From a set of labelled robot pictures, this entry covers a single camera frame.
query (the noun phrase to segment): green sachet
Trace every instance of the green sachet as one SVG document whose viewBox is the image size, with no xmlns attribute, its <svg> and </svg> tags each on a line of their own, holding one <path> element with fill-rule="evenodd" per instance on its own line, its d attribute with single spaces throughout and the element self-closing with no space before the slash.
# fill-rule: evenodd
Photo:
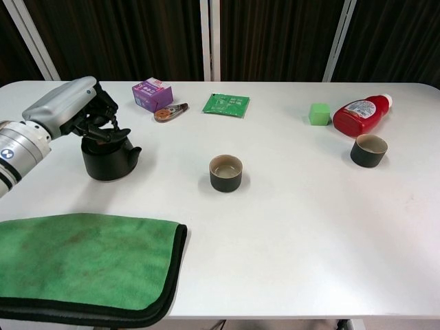
<svg viewBox="0 0 440 330">
<path fill-rule="evenodd" d="M 204 113 L 216 113 L 242 118 L 250 99 L 246 96 L 233 96 L 213 93 L 203 108 Z"/>
</svg>

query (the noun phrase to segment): dark cup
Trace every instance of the dark cup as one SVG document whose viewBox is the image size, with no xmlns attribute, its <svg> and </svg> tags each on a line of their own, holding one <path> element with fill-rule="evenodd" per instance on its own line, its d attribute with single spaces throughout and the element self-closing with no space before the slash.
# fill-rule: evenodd
<svg viewBox="0 0 440 330">
<path fill-rule="evenodd" d="M 356 138 L 350 157 L 359 166 L 376 167 L 387 149 L 388 145 L 380 137 L 373 134 L 362 134 Z"/>
<path fill-rule="evenodd" d="M 223 193 L 236 190 L 241 183 L 243 165 L 241 161 L 231 155 L 220 155 L 209 163 L 211 185 Z"/>
</svg>

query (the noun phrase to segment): bottle cap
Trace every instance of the bottle cap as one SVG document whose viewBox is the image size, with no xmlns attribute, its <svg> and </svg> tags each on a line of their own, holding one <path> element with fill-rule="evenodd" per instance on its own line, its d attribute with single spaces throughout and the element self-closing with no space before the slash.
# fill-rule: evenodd
<svg viewBox="0 0 440 330">
<path fill-rule="evenodd" d="M 391 108 L 391 105 L 393 105 L 393 99 L 391 98 L 391 96 L 389 94 L 380 94 L 380 95 L 386 97 L 386 99 L 388 100 L 388 107 Z"/>
</svg>

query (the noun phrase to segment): small cardboard box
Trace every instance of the small cardboard box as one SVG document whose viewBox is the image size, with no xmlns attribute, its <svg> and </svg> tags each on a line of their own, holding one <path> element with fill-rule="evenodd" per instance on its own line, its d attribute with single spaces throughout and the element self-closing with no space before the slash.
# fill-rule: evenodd
<svg viewBox="0 0 440 330">
<path fill-rule="evenodd" d="M 173 101 L 171 86 L 155 78 L 149 78 L 132 87 L 137 105 L 155 113 Z"/>
</svg>

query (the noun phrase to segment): ketchup bottle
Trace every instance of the ketchup bottle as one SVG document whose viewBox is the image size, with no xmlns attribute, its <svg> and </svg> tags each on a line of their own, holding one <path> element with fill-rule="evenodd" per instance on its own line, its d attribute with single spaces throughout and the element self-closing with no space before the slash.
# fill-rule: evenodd
<svg viewBox="0 0 440 330">
<path fill-rule="evenodd" d="M 393 99 L 388 94 L 349 103 L 336 111 L 333 125 L 348 136 L 368 133 L 388 113 L 392 103 Z"/>
</svg>

